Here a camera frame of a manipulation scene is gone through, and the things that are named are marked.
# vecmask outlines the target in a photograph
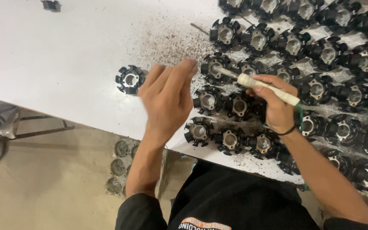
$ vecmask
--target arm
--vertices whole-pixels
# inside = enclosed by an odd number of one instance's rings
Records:
[[[297,89],[271,75],[255,75],[260,81],[271,83],[290,94]],[[268,102],[267,124],[277,133],[286,133],[293,125],[293,107],[280,100],[268,88],[254,88],[248,94],[256,94]],[[319,202],[334,217],[368,224],[368,207],[359,192],[329,160],[323,157],[305,138],[294,130],[279,136],[294,157],[300,173]]]
[[[190,94],[197,62],[184,59],[175,67],[154,65],[139,90],[148,114],[146,133],[137,149],[126,183],[126,196],[155,196],[161,153],[167,141],[187,120],[193,108]]]

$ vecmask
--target black shirt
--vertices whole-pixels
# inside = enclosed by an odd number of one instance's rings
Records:
[[[200,161],[171,208],[168,226],[159,201],[146,194],[129,197],[119,208],[116,230],[319,229],[293,186]],[[368,230],[341,218],[325,230]]]

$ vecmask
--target white work table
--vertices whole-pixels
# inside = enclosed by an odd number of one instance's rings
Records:
[[[208,35],[190,24],[209,32],[214,21],[224,17],[217,0],[60,3],[61,12],[52,13],[38,0],[0,0],[0,100],[133,139],[143,137],[147,115],[140,98],[117,89],[118,70],[127,65],[150,70],[156,62],[173,65],[185,57],[201,62],[214,50]],[[252,15],[247,18],[258,24]],[[243,30],[250,26],[237,20]],[[279,33],[292,25],[279,20],[269,27]],[[328,33],[319,27],[311,34],[317,40]],[[354,40],[350,48],[366,41],[353,36],[356,39],[346,38]],[[242,51],[229,56],[236,61],[248,57]],[[279,61],[275,56],[262,60],[267,65]],[[300,68],[305,74],[315,72],[308,63]],[[330,75],[350,78],[341,72]],[[191,91],[203,84],[197,74]],[[197,111],[193,109],[189,118],[199,116]],[[213,119],[222,122],[223,117]],[[274,160],[258,160],[248,152],[226,156],[212,143],[194,147],[184,132],[180,128],[167,147],[238,170],[304,183],[299,175],[283,173]]]

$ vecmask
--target white cloth-wrapped handle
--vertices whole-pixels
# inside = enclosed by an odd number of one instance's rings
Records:
[[[253,88],[254,86],[263,86],[263,87],[270,88],[282,101],[288,103],[289,105],[295,106],[300,102],[300,99],[293,96],[292,94],[284,92],[273,86],[270,86],[262,81],[255,80],[247,74],[240,74],[238,76],[237,82],[248,88]]]

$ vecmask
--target blurred hand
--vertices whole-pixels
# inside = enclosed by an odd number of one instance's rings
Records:
[[[145,137],[162,147],[187,120],[193,108],[190,84],[197,61],[184,59],[175,67],[154,65],[138,96],[148,113]]]
[[[298,95],[298,90],[273,75],[254,75],[254,79],[271,84],[294,96]],[[276,133],[286,133],[294,126],[293,106],[283,102],[275,93],[262,86],[247,89],[246,93],[250,96],[257,95],[265,99],[268,103],[266,112],[266,124]]]

